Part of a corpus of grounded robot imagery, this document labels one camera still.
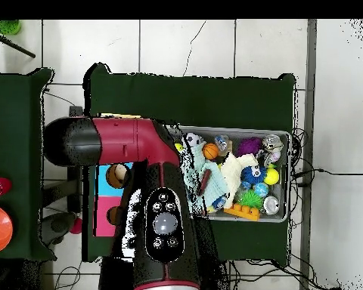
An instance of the circular hole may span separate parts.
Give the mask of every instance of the circular hole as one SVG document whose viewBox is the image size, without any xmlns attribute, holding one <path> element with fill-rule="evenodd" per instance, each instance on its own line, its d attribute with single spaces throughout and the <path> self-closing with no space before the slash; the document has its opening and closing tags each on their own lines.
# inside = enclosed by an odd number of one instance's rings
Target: circular hole
<svg viewBox="0 0 363 290">
<path fill-rule="evenodd" d="M 106 213 L 107 221 L 109 224 L 118 226 L 123 221 L 123 209 L 121 207 L 112 207 Z"/>
<path fill-rule="evenodd" d="M 111 165 L 107 169 L 106 180 L 107 183 L 116 189 L 125 188 L 130 179 L 130 169 L 122 163 Z"/>
</svg>

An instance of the button panel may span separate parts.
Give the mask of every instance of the button panel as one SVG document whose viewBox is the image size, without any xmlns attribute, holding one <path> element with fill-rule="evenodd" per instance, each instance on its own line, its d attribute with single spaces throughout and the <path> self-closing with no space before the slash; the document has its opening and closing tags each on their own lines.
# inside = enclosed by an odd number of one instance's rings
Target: button panel
<svg viewBox="0 0 363 290">
<path fill-rule="evenodd" d="M 168 188 L 152 192 L 146 205 L 145 247 L 149 256 L 164 264 L 184 251 L 180 201 Z"/>
</svg>

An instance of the black pole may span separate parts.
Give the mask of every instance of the black pole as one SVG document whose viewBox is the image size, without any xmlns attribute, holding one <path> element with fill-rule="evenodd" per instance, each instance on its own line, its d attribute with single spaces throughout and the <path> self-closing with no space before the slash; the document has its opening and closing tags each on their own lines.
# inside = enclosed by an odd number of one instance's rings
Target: black pole
<svg viewBox="0 0 363 290">
<path fill-rule="evenodd" d="M 33 54 L 32 52 L 29 52 L 26 49 L 23 49 L 22 47 L 20 47 L 19 45 L 14 44 L 12 41 L 8 40 L 7 38 L 3 37 L 0 35 L 0 42 L 9 45 L 11 48 L 16 49 L 20 52 L 23 52 L 24 54 L 26 54 L 27 56 L 30 56 L 31 58 L 35 58 L 36 55 Z"/>
</svg>

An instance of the green object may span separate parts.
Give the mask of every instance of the green object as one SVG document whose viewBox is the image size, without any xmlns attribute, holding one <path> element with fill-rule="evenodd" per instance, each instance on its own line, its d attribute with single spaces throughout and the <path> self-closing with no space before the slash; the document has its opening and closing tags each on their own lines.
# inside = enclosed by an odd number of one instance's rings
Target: green object
<svg viewBox="0 0 363 290">
<path fill-rule="evenodd" d="M 96 64 L 88 70 L 91 114 L 119 113 L 173 124 L 292 131 L 295 78 L 213 79 L 145 74 L 114 75 Z M 88 220 L 92 221 L 95 167 L 90 168 Z M 288 219 L 282 223 L 211 221 L 222 260 L 275 259 L 287 263 Z M 110 254 L 112 237 L 87 232 L 88 260 Z"/>
<path fill-rule="evenodd" d="M 20 20 L 0 20 L 0 33 L 2 35 L 16 35 L 20 31 Z"/>
<path fill-rule="evenodd" d="M 254 190 L 246 191 L 238 201 L 240 205 L 248 205 L 251 208 L 258 208 L 262 207 L 262 198 L 258 196 Z"/>
<path fill-rule="evenodd" d="M 54 259 L 38 230 L 42 204 L 40 97 L 51 77 L 50 69 L 38 69 L 28 76 L 0 74 L 0 177 L 12 182 L 11 190 L 0 196 L 0 207 L 14 225 L 11 242 L 0 251 L 0 258 Z"/>
</svg>

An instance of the light blue fabric toy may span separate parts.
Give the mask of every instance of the light blue fabric toy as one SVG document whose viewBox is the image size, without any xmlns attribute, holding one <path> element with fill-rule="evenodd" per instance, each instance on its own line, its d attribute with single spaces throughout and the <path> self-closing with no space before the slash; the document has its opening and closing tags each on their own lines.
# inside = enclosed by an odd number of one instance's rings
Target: light blue fabric toy
<svg viewBox="0 0 363 290">
<path fill-rule="evenodd" d="M 180 168 L 185 182 L 188 205 L 190 212 L 193 214 L 204 212 L 203 198 L 204 204 L 206 207 L 209 207 L 219 197 L 228 194 L 227 184 L 218 165 L 204 158 L 202 149 L 205 144 L 206 142 L 202 142 L 192 147 L 191 153 L 189 153 L 187 148 L 180 152 Z M 202 196 L 197 196 L 199 182 L 202 180 L 203 174 L 207 169 L 211 170 L 211 175 L 207 181 L 206 189 Z"/>
</svg>

